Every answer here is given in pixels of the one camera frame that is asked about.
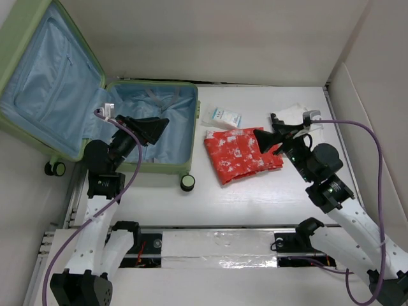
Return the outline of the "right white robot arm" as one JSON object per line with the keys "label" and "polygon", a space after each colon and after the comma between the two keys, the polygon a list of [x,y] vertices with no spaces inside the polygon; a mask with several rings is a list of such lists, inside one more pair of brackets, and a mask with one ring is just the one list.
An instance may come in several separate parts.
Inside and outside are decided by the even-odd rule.
{"label": "right white robot arm", "polygon": [[304,138],[308,124],[297,126],[280,122],[273,132],[254,130],[261,153],[278,146],[273,154],[285,154],[304,181],[313,204],[334,220],[354,240],[337,238],[319,220],[310,217],[296,227],[295,245],[308,251],[317,249],[335,258],[357,275],[381,305],[407,302],[407,252],[385,234],[381,222],[374,222],[355,200],[350,188],[337,176],[343,166],[339,152],[329,143],[310,148]]}

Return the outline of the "white cloth with black strap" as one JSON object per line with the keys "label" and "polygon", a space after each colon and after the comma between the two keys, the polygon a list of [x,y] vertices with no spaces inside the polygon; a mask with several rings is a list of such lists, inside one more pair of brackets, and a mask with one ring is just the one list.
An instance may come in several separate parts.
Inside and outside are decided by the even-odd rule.
{"label": "white cloth with black strap", "polygon": [[303,115],[311,115],[313,120],[321,118],[321,113],[319,110],[310,111],[305,106],[300,104],[293,104],[285,109],[275,111],[271,113],[272,118],[271,123],[281,122],[282,124],[297,126],[303,124]]}

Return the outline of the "red white patterned cloth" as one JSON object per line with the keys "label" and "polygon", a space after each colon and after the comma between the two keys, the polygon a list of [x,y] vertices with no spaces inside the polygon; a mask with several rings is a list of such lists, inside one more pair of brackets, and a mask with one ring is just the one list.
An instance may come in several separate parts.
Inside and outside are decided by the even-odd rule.
{"label": "red white patterned cloth", "polygon": [[260,152],[253,128],[208,130],[203,143],[222,185],[263,171],[279,170],[284,164],[281,156]]}

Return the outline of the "green hard-shell suitcase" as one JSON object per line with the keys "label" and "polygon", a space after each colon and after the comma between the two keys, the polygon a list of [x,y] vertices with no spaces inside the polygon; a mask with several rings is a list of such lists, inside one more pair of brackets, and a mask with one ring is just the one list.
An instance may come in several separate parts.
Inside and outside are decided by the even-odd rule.
{"label": "green hard-shell suitcase", "polygon": [[119,80],[105,72],[59,1],[16,1],[1,26],[1,125],[49,157],[45,173],[64,175],[87,144],[109,141],[115,127],[94,111],[169,123],[156,144],[133,150],[120,171],[191,171],[198,89],[188,82]]}

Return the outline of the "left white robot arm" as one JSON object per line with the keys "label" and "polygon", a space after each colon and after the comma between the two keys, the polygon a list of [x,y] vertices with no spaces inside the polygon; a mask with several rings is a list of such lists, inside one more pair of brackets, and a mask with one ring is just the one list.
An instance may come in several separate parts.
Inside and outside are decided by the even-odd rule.
{"label": "left white robot arm", "polygon": [[127,252],[142,246],[137,222],[121,221],[110,233],[111,220],[122,195],[132,184],[117,171],[133,149],[156,144],[169,119],[148,117],[134,119],[116,116],[108,119],[117,127],[110,143],[93,140],[85,146],[84,162],[88,169],[87,208],[82,225],[61,246],[76,240],[74,251],[61,273],[46,271],[58,305],[109,305],[112,278]]}

